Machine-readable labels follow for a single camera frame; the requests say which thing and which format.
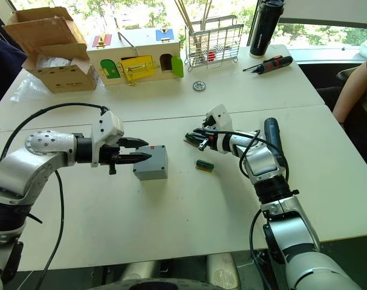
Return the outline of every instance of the red object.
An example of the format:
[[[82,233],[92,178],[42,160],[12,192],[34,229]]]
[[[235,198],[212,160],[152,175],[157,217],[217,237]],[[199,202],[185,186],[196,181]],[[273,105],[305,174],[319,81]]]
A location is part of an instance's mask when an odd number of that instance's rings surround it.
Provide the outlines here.
[[[100,38],[99,35],[97,35],[97,36],[94,37],[92,47],[96,47],[97,44],[99,44],[99,38]],[[107,34],[105,36],[105,40],[104,40],[105,46],[111,45],[111,39],[112,39],[112,35],[111,34]]]
[[[207,61],[208,62],[213,62],[215,60],[215,52],[214,51],[209,51],[207,53]]]

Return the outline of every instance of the black cable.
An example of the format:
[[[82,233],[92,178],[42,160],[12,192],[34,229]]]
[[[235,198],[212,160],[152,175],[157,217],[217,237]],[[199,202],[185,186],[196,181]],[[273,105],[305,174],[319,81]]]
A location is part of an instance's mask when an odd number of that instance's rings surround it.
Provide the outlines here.
[[[24,120],[21,124],[19,124],[19,126],[13,131],[13,133],[11,133],[10,137],[8,138],[2,154],[1,154],[1,158],[0,158],[0,162],[2,161],[3,158],[6,157],[8,148],[10,148],[11,142],[14,140],[16,134],[18,134],[18,132],[28,123],[30,122],[32,119],[43,115],[44,113],[56,109],[56,108],[61,108],[61,107],[66,107],[66,106],[87,106],[87,107],[93,107],[93,108],[98,108],[101,110],[102,114],[105,113],[106,111],[108,111],[107,107],[104,106],[99,106],[99,105],[94,105],[94,104],[89,104],[89,103],[63,103],[63,104],[58,104],[58,105],[54,105],[54,106],[50,106],[47,107],[45,109],[39,110],[38,112],[35,112],[33,115],[29,116],[26,120]]]
[[[250,138],[250,139],[253,138],[252,136],[249,136],[247,134],[234,132],[234,131],[216,131],[216,130],[208,130],[208,129],[205,129],[205,128],[202,128],[202,129],[203,129],[203,131],[209,132],[209,133],[231,134],[231,135],[237,135],[237,136],[246,137],[246,138]],[[285,158],[283,151],[280,150],[277,146],[273,145],[271,142],[268,142],[267,140],[264,140],[264,139],[261,139],[261,138],[256,138],[256,140],[258,140],[260,142],[263,142],[264,144],[274,148],[275,150],[277,150],[281,154],[281,157],[284,159],[285,180],[288,181],[288,179],[290,177],[290,168],[288,166],[288,161]]]
[[[257,257],[254,253],[254,247],[253,247],[253,229],[255,228],[255,223],[257,221],[258,216],[260,215],[261,210],[258,210],[257,213],[255,214],[255,216],[253,217],[252,220],[252,224],[250,225],[250,231],[249,231],[249,250],[250,250],[250,255],[252,256],[252,259],[257,267],[257,270],[260,273],[261,279],[264,282],[265,286],[267,287],[267,290],[272,290],[272,287],[270,286],[266,276],[264,275],[264,273],[262,272],[262,269],[257,261]]]
[[[37,283],[37,285],[35,287],[35,290],[38,290],[40,288],[40,286],[42,284],[42,281],[44,280],[44,278],[46,276],[46,273],[48,271],[48,268],[50,266],[50,263],[51,263],[54,255],[57,252],[58,246],[60,245],[60,241],[61,241],[61,237],[62,237],[62,232],[63,232],[63,216],[64,216],[65,210],[64,210],[64,206],[63,206],[63,188],[62,188],[62,181],[61,181],[60,173],[58,173],[57,170],[55,170],[54,173],[57,176],[58,184],[59,184],[59,187],[60,187],[60,200],[61,200],[61,223],[60,223],[60,232],[58,234],[57,242],[56,242],[56,245],[54,246],[53,252],[51,253],[50,258],[49,258],[48,262],[45,265],[44,271],[42,272],[41,276],[39,277],[39,281],[38,281],[38,283]]]
[[[246,149],[245,149],[244,153],[242,153],[242,155],[241,155],[241,157],[239,159],[239,169],[242,172],[242,174],[245,175],[248,178],[249,178],[248,174],[246,174],[245,171],[242,169],[242,162],[244,161],[244,158],[245,158],[246,154],[248,153],[249,149],[251,148],[251,146],[253,145],[253,143],[257,139],[257,137],[260,134],[260,132],[261,132],[260,130],[257,130],[256,131],[255,136],[252,139],[250,139],[250,142],[249,142],[248,146],[246,146]]]

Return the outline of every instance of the floor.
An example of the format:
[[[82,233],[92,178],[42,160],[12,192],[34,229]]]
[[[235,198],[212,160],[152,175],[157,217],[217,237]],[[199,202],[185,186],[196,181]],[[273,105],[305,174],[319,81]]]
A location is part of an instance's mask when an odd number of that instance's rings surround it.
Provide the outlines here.
[[[322,252],[332,257],[347,274],[367,290],[367,236],[355,239],[338,240],[322,244]],[[251,261],[248,251],[233,253],[238,268],[242,290],[262,290],[261,278]],[[115,265],[108,268],[107,283],[120,278],[125,265]],[[162,277],[187,278],[193,280],[206,280],[206,257],[187,257],[162,263]],[[279,284],[279,289],[288,289],[285,281],[283,266],[274,265],[274,271]],[[40,271],[19,272],[13,281],[5,286],[5,290],[30,290],[34,289]],[[63,269],[49,271],[41,289],[88,289],[101,285],[103,267]]]

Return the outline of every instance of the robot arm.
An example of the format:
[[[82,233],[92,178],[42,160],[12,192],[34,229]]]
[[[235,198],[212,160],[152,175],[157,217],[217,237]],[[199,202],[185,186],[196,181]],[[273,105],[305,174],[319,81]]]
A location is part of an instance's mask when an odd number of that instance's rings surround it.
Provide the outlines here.
[[[82,134],[64,134],[42,130],[31,134],[25,146],[0,162],[0,277],[5,282],[15,274],[23,243],[18,241],[26,217],[30,214],[48,177],[61,167],[75,163],[108,164],[115,174],[115,164],[137,163],[151,157],[145,153],[121,155],[120,146],[138,148],[148,145],[135,138],[123,138],[122,122],[111,111],[93,125],[91,138]]]
[[[209,146],[240,158],[255,136],[254,132],[244,133],[251,136],[248,138],[217,131],[234,132],[224,105],[211,109],[202,128],[194,130],[205,137],[198,148]],[[360,289],[333,259],[320,253],[317,234],[297,199],[299,192],[290,190],[279,165],[284,160],[278,160],[276,155],[278,152],[255,141],[244,158],[244,167],[267,220],[263,230],[269,251],[275,261],[286,265],[288,286],[300,290]]]

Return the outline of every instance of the gray box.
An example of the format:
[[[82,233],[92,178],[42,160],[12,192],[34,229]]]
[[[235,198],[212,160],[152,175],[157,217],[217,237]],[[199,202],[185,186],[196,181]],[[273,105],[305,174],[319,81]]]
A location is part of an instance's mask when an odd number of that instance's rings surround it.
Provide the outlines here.
[[[164,145],[139,147],[136,152],[151,154],[147,160],[134,164],[134,174],[139,180],[166,179],[168,171],[167,150]]]

